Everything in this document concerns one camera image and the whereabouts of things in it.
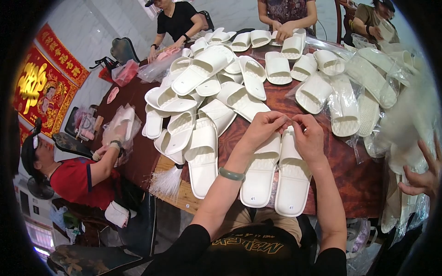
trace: person in black shirt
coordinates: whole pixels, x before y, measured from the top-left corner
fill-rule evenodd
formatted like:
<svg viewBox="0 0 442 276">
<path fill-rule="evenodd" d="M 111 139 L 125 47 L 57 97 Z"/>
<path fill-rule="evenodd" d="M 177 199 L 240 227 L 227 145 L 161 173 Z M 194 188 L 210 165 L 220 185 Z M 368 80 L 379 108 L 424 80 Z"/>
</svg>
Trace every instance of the person in black shirt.
<svg viewBox="0 0 442 276">
<path fill-rule="evenodd" d="M 299 228 L 296 218 L 272 216 L 273 221 L 269 221 L 266 219 L 269 216 L 264 214 L 257 219 L 260 209 L 252 222 L 248 214 L 240 212 L 237 220 L 246 216 L 251 223 L 223 232 L 223 225 L 237 199 L 241 181 L 230 180 L 220 174 L 211 185 L 191 224 L 168 250 L 154 256 L 143 276 L 346 275 L 345 212 L 324 155 L 324 132 L 312 115 L 298 114 L 289 120 L 277 111 L 257 113 L 233 149 L 224 169 L 243 174 L 255 150 L 273 132 L 282 133 L 290 122 L 294 127 L 297 149 L 316 182 L 317 217 L 322 230 L 316 263 L 310 267 L 304 261 L 297 242 L 300 237 L 292 233 L 290 227 L 288 231 L 284 229 L 288 223 L 282 225 L 279 222 L 281 218 L 291 219 L 291 229 L 294 226 Z"/>
<path fill-rule="evenodd" d="M 172 0 L 155 0 L 154 5 L 162 9 L 158 15 L 158 30 L 150 47 L 148 62 L 155 59 L 155 50 L 169 33 L 175 42 L 169 49 L 180 48 L 185 42 L 195 41 L 200 34 L 203 22 L 195 8 L 186 1 L 173 3 Z"/>
</svg>

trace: pink plastic bag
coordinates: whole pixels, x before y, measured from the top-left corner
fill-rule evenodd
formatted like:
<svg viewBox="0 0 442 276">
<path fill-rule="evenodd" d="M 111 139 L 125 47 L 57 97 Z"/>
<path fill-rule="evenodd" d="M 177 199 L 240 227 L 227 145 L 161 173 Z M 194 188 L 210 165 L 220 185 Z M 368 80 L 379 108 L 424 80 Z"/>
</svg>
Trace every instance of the pink plastic bag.
<svg viewBox="0 0 442 276">
<path fill-rule="evenodd" d="M 117 67 L 112 70 L 112 79 L 120 87 L 128 84 L 137 74 L 138 63 L 134 60 L 129 60 L 125 65 Z"/>
</svg>

